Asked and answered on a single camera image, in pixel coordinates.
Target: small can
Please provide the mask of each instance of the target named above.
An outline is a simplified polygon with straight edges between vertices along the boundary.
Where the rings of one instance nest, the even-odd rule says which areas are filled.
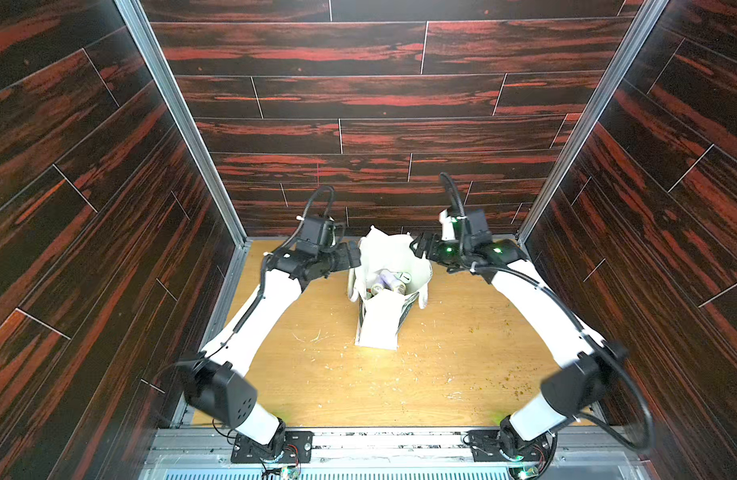
[[[382,290],[384,290],[384,284],[382,282],[377,281],[371,285],[371,294],[373,296],[378,295]]]

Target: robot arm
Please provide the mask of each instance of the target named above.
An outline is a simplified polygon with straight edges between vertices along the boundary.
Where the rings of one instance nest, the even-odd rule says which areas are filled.
[[[315,198],[325,192],[330,198],[324,214],[307,216]],[[197,360],[177,362],[187,403],[253,440],[262,460],[280,455],[286,424],[258,404],[256,389],[245,379],[254,355],[311,281],[360,266],[355,242],[337,238],[336,224],[328,216],[333,201],[332,187],[316,190],[294,234],[262,261],[259,286],[240,311]]]
[[[265,295],[248,319],[240,326],[237,335],[233,332],[254,302],[259,286],[224,330],[203,347],[205,352],[216,352],[211,356],[212,362],[218,365],[229,365],[232,373],[241,378],[248,373],[254,355],[272,327],[278,322],[283,312],[302,294],[302,284],[298,279],[291,278],[290,274],[282,270],[270,270],[265,275]],[[270,444],[280,427],[281,420],[267,412],[256,401],[256,398],[253,402],[241,404],[238,410],[240,415],[234,419],[241,423],[235,427],[235,430],[263,446]],[[242,414],[246,412],[248,416],[243,418]],[[230,413],[235,415],[235,409],[233,408]],[[233,417],[221,418],[225,425],[229,426],[232,426],[232,419]]]

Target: cable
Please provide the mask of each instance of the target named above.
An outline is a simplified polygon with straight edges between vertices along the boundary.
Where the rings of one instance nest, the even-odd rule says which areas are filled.
[[[539,282],[537,282],[535,279],[531,278],[530,276],[522,272],[513,270],[506,266],[481,266],[481,267],[476,267],[474,269],[474,272],[478,274],[484,271],[494,271],[494,270],[496,270],[497,272],[504,272],[505,274],[517,276],[518,278],[528,282],[534,288],[540,289],[542,292],[544,292],[550,299],[553,300],[553,302],[555,302],[555,304],[558,307],[560,307],[563,313],[565,313],[565,315],[571,321],[573,326],[579,331],[579,333],[581,333],[582,338],[619,375],[619,377],[622,379],[625,385],[627,385],[627,388],[635,396],[638,402],[638,405],[640,407],[640,410],[643,413],[643,421],[645,423],[644,438],[641,443],[633,443],[627,438],[624,438],[623,436],[621,436],[617,431],[611,428],[610,425],[606,424],[600,418],[591,416],[583,412],[579,414],[579,417],[590,420],[592,423],[602,428],[606,433],[611,435],[617,442],[621,443],[624,447],[627,447],[633,452],[636,452],[639,454],[647,453],[652,447],[653,438],[655,436],[654,419],[653,419],[653,415],[651,414],[651,408],[649,408],[649,404],[645,400],[645,397],[643,396],[643,393],[640,391],[640,388],[637,386],[637,384],[635,384],[635,380],[633,380],[632,377],[629,376],[629,373],[626,370],[624,370],[624,368],[616,360],[613,360],[613,358],[608,354],[607,351],[604,350],[602,346],[598,344],[598,342],[594,341],[593,337],[587,335],[587,333],[584,332],[584,327],[582,326],[579,319],[576,318],[576,315],[574,314],[574,312],[572,312],[571,309],[565,306],[565,303],[563,303],[563,301],[555,294],[555,292],[553,292],[546,286],[541,286]]]
[[[238,439],[238,435],[240,434],[236,434],[234,437],[230,437],[229,432],[227,432],[226,434],[221,433],[219,428],[216,427],[216,421],[213,418],[211,419],[211,425],[214,427],[214,430],[216,430],[216,433],[219,433],[224,438],[227,438],[227,443],[229,443],[230,445],[235,445],[235,440]]]
[[[465,226],[469,220],[467,219],[467,215],[464,213],[464,203],[462,202],[462,197],[459,195],[457,185],[453,182],[453,178],[451,178],[449,174],[446,172],[440,172],[440,181],[443,182],[443,188],[446,189],[449,197],[453,200],[453,206],[459,210],[457,213],[459,214],[460,220],[463,222],[461,230],[462,233],[459,235],[459,258],[466,263],[464,260],[464,232],[467,231]]]

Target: metal base plate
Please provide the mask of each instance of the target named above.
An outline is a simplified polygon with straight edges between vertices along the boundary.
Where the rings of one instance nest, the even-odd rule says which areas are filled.
[[[509,459],[494,447],[497,445],[498,435],[499,430],[470,430],[467,433],[469,450],[475,462],[509,462]]]
[[[254,450],[255,442],[247,436],[238,435],[235,445],[232,447],[230,455],[230,463],[249,464],[261,463],[262,460]],[[312,432],[294,431],[286,432],[283,445],[293,445],[296,447],[299,456],[299,463],[309,463],[312,459]],[[274,463],[288,464],[296,461],[293,452],[287,448],[283,449],[283,456]]]

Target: vent grate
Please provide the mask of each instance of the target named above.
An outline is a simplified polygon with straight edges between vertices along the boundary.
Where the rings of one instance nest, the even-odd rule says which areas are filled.
[[[381,472],[354,473],[340,472],[339,468],[329,468],[322,472],[306,472],[300,480],[509,480],[505,467],[482,468],[424,468],[424,472],[409,472],[409,468],[382,468]],[[270,475],[270,480],[280,480]],[[226,468],[207,468],[202,470],[169,470],[165,480],[262,480],[261,472],[248,470],[231,472]]]

